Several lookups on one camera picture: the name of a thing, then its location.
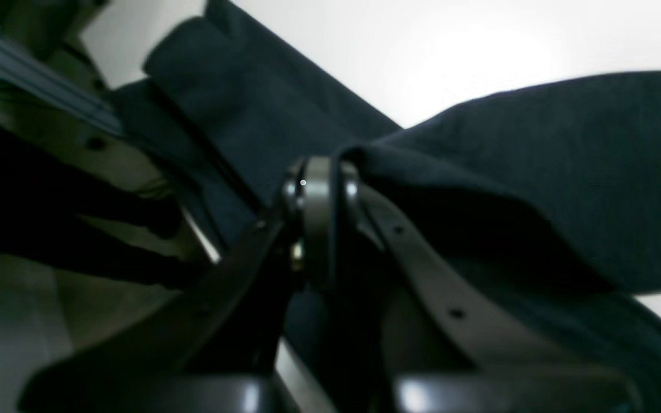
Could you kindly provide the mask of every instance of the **navy cloth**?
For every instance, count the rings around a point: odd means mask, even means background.
[[[168,35],[145,72],[114,93],[126,141],[222,251],[298,157],[352,160],[489,298],[627,372],[661,411],[661,320],[629,295],[661,290],[661,72],[503,92],[402,130],[224,0]],[[362,357],[328,363],[324,340],[347,334],[339,345],[359,355],[348,342],[363,329],[329,308],[297,296],[286,335],[345,408],[338,382],[370,373]]]

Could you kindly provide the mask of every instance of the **dark navy fabric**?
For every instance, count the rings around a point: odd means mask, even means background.
[[[661,290],[661,72],[503,92],[402,130],[224,0],[145,72],[115,93],[126,139],[178,176],[224,251],[297,157],[350,159],[488,297],[661,411],[661,320],[629,296]],[[372,377],[348,344],[364,317],[325,304],[294,298],[286,334],[346,411],[343,389]],[[341,358],[327,340],[344,334]]]

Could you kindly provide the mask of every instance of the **folded fabric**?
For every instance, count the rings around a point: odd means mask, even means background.
[[[114,94],[126,139],[222,251],[298,157],[350,159],[488,297],[630,374],[661,411],[661,320],[627,294],[661,290],[661,72],[504,92],[402,130],[224,0],[145,72]],[[346,408],[374,338],[363,305],[326,304],[295,297],[286,334]]]

